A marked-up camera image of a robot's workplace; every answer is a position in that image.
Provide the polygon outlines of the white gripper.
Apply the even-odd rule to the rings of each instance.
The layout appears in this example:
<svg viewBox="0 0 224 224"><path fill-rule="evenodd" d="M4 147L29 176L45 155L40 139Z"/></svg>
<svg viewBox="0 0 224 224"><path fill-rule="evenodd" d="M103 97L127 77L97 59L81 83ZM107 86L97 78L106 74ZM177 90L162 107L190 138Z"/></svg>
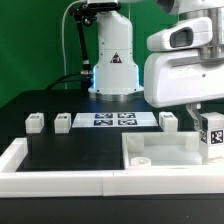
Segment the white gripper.
<svg viewBox="0 0 224 224"><path fill-rule="evenodd" d="M212 40L208 17L183 20L147 39L152 54L144 65L144 97L154 107L186 104L194 129L202 129L200 103L224 97L224 59L203 60Z"/></svg>

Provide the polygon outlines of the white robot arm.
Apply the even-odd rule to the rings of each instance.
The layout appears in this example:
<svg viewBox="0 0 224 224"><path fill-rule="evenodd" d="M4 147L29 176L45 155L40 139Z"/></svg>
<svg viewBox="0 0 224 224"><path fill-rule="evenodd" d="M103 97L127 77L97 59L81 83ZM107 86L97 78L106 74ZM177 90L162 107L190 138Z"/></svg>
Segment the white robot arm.
<svg viewBox="0 0 224 224"><path fill-rule="evenodd" d="M142 91L153 107L184 105L197 130L203 101L224 98L224 0L154 0L178 22L147 38L144 85L133 61L132 24L118 13L131 0L87 0L97 12L99 60L90 92L104 99Z"/></svg>

